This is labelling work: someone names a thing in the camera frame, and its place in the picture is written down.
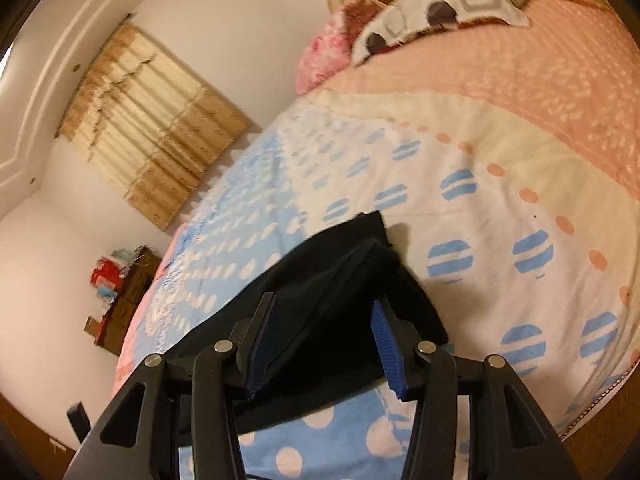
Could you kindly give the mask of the black knit garment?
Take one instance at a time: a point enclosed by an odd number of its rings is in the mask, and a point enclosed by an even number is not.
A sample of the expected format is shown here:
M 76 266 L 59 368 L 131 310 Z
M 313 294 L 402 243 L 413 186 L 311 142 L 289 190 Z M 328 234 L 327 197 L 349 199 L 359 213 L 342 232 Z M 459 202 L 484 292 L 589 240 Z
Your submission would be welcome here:
M 448 341 L 430 298 L 394 251 L 382 214 L 373 211 L 298 245 L 171 347 L 168 358 L 196 356 L 227 338 L 267 292 L 277 304 L 269 320 L 266 380 L 235 408 L 242 434 L 305 416 L 380 380 L 370 326 L 376 300 L 387 300 L 421 338 Z

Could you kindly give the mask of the dark wooden desk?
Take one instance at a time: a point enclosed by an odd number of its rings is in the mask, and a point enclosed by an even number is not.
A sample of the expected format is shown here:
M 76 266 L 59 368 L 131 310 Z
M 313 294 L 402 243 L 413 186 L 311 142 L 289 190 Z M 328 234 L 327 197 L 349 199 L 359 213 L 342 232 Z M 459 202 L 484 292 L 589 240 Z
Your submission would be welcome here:
M 148 246 L 134 251 L 134 263 L 111 307 L 97 318 L 88 316 L 85 322 L 84 332 L 92 337 L 97 347 L 114 356 L 120 355 L 132 319 L 159 266 L 160 257 Z

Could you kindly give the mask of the red gift bags pile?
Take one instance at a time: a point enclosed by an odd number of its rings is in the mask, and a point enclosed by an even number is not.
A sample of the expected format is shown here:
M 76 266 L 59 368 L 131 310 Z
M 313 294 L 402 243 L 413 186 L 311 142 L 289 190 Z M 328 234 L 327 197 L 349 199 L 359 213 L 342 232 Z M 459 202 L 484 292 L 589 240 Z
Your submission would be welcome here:
M 90 284 L 96 291 L 101 309 L 106 312 L 124 287 L 125 278 L 134 263 L 134 252 L 117 249 L 96 260 Z

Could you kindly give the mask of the blue pink patterned blanket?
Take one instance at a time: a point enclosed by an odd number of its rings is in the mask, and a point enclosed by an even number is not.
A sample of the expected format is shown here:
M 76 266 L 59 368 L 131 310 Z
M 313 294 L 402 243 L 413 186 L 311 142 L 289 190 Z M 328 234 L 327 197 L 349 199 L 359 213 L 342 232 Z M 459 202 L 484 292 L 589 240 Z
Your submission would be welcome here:
M 377 210 L 449 350 L 504 356 L 582 475 L 605 477 L 639 420 L 622 397 L 639 373 L 639 49 L 588 0 L 525 12 L 374 56 L 283 112 L 177 232 L 117 381 Z

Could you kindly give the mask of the beige patterned curtain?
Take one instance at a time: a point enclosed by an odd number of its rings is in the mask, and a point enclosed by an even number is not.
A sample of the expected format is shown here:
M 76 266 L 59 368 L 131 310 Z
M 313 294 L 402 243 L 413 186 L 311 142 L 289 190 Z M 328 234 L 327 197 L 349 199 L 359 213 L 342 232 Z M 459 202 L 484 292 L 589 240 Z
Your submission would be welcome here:
M 123 22 L 82 76 L 58 133 L 163 230 L 252 125 L 188 66 Z

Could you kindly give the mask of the pink floral pillow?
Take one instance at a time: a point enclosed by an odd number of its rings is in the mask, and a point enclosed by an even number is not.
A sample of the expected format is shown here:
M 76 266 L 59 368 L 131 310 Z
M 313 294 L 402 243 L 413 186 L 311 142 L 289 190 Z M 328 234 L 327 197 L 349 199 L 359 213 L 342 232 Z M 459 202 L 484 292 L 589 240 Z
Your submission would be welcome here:
M 326 22 L 304 50 L 295 72 L 295 91 L 304 96 L 344 70 L 352 58 L 352 45 L 385 4 L 378 0 L 347 0 Z

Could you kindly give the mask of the white grey patterned pillow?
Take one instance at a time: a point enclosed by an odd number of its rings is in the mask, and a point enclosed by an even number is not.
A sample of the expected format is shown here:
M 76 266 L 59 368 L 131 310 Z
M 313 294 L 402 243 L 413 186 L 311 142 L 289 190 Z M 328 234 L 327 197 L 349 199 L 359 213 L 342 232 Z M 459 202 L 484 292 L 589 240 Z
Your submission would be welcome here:
M 526 27 L 526 0 L 394 0 L 363 27 L 352 44 L 352 66 L 416 37 L 484 22 Z

